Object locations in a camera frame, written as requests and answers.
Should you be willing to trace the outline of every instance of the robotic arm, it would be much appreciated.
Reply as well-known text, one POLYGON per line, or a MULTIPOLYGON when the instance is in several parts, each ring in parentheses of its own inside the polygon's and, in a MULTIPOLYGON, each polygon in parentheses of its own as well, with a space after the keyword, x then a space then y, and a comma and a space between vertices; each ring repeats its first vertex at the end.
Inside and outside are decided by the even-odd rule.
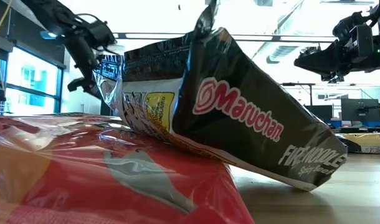
POLYGON ((361 12, 340 20, 333 35, 338 38, 327 49, 309 47, 300 52, 294 65, 321 75, 322 81, 344 81, 349 72, 372 72, 380 69, 380 1, 370 15, 361 12), (371 28, 378 24, 379 35, 371 28))
POLYGON ((57 0, 21 1, 50 33, 57 36, 56 40, 64 44, 76 63, 75 68, 81 71, 83 78, 72 81, 68 85, 69 91, 75 91, 81 86, 85 92, 102 99, 92 79, 92 70, 100 63, 93 50, 108 51, 107 47, 116 43, 107 22, 94 16, 96 21, 89 23, 79 17, 81 14, 75 15, 57 0))

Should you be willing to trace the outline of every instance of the computer monitor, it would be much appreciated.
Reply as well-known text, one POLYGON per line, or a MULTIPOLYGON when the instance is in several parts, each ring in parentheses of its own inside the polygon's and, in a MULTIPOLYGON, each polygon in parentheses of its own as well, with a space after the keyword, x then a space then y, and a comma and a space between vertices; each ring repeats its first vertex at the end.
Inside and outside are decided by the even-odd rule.
POLYGON ((379 121, 379 103, 376 99, 341 99, 343 121, 379 121))
POLYGON ((329 121, 333 117, 333 105, 313 105, 305 108, 322 121, 329 121))

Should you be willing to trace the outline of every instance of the yellow label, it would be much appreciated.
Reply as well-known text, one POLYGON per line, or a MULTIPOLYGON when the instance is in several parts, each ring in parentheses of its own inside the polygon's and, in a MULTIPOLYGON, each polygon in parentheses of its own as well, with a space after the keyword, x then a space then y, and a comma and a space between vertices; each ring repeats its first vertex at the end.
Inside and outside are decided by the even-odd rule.
POLYGON ((169 132, 169 118, 174 93, 148 93, 145 100, 145 110, 150 119, 158 122, 169 132))
POLYGON ((344 137, 360 146, 380 146, 380 134, 355 133, 345 134, 344 137))

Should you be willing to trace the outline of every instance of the maruchan bag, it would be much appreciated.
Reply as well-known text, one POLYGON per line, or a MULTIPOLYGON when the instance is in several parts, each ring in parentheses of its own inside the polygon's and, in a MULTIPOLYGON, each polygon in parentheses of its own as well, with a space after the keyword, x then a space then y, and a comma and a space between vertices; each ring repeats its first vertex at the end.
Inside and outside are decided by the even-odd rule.
POLYGON ((212 1, 182 37, 102 55, 94 77, 105 102, 139 133, 315 189, 345 163, 346 148, 227 30, 212 30, 216 12, 212 1))
POLYGON ((253 223, 229 169, 103 116, 0 117, 0 223, 253 223))

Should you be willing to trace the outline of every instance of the ceiling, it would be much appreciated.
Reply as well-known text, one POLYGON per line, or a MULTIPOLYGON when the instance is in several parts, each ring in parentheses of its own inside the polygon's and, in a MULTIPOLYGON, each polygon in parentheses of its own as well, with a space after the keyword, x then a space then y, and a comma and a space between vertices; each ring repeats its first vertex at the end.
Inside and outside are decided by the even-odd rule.
MULTIPOLYGON (((86 12, 108 21, 113 32, 143 33, 189 32, 206 6, 205 0, 60 0, 60 2, 74 13, 86 12)), ((367 11, 377 2, 378 0, 221 0, 216 26, 225 27, 231 34, 295 35, 294 41, 304 40, 303 36, 306 35, 332 36, 332 28, 340 19, 355 11, 367 11)), ((32 12, 20 1, 14 0, 12 6, 21 14, 36 20, 32 12)), ((158 40, 122 40, 120 43, 129 50, 155 41, 158 40)), ((297 79, 301 82, 310 76, 310 72, 295 68, 293 61, 298 57, 300 49, 314 44, 238 43, 262 68, 267 67, 269 68, 267 70, 272 71, 280 70, 283 66, 290 68, 298 74, 297 79)), ((310 78, 311 82, 319 80, 318 75, 310 78)))

